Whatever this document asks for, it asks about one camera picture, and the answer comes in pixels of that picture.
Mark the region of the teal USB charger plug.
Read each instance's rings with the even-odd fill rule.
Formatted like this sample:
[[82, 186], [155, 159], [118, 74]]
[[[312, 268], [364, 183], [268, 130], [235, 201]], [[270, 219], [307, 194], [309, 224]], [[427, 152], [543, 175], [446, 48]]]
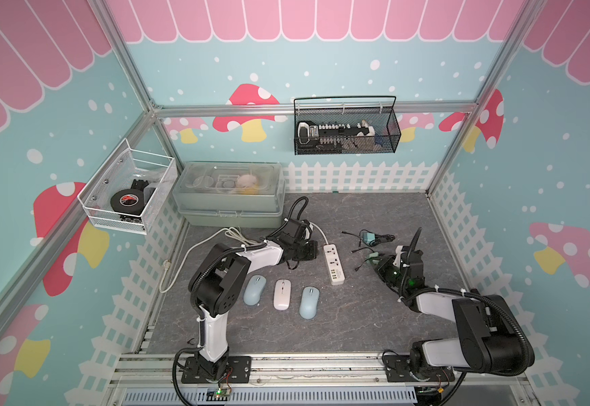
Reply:
[[371, 233], [370, 231], [362, 230], [360, 232], [361, 241], [367, 246], [376, 246], [378, 244], [378, 238], [376, 237], [375, 233]]

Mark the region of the white pink wireless mouse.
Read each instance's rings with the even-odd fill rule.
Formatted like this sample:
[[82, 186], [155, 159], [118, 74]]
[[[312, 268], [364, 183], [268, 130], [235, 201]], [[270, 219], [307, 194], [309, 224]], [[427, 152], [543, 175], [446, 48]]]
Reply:
[[286, 311], [290, 306], [292, 284], [287, 279], [276, 281], [273, 306], [278, 311]]

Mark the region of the pale blue wireless mouse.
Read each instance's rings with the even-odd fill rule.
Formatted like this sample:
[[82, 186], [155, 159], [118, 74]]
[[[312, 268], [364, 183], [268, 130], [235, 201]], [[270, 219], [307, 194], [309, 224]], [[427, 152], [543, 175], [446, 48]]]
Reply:
[[302, 292], [299, 314], [305, 320], [315, 318], [318, 310], [320, 291], [315, 287], [305, 287]]

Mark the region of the light blue wireless mouse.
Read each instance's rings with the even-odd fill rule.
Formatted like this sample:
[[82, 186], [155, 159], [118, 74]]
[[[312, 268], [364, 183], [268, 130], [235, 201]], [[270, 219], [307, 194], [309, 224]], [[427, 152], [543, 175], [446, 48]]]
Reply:
[[257, 306], [261, 295], [266, 287], [266, 278], [261, 275], [254, 275], [249, 279], [244, 292], [244, 304], [246, 306]]

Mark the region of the green USB charger plug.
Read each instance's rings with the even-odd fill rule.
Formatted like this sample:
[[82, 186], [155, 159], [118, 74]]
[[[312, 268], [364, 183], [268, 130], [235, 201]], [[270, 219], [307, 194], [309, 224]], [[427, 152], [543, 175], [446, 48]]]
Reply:
[[371, 266], [376, 266], [381, 260], [381, 255], [378, 252], [374, 252], [368, 255], [366, 262]]

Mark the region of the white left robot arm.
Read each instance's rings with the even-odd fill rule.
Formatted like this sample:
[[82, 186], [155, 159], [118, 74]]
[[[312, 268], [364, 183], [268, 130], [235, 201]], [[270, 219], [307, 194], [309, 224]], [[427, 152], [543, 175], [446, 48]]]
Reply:
[[239, 299], [247, 275], [265, 267], [314, 260], [318, 254], [317, 242], [312, 240], [316, 229], [308, 220], [287, 218], [261, 240], [248, 240], [235, 228], [227, 230], [238, 244], [214, 245], [188, 286], [199, 336], [198, 344], [186, 349], [195, 360], [184, 367], [185, 373], [199, 374], [212, 382], [227, 375], [231, 366], [227, 316]]

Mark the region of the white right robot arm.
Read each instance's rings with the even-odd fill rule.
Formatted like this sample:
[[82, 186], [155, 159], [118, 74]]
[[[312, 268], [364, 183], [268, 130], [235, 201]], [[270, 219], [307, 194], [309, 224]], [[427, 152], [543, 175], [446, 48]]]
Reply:
[[516, 377], [535, 363], [533, 347], [503, 297], [427, 286], [422, 256], [421, 250], [401, 246], [394, 255], [372, 254], [368, 262], [410, 311], [454, 323], [457, 336], [417, 341], [408, 355], [385, 353], [388, 362], [405, 361], [421, 382], [450, 369]]

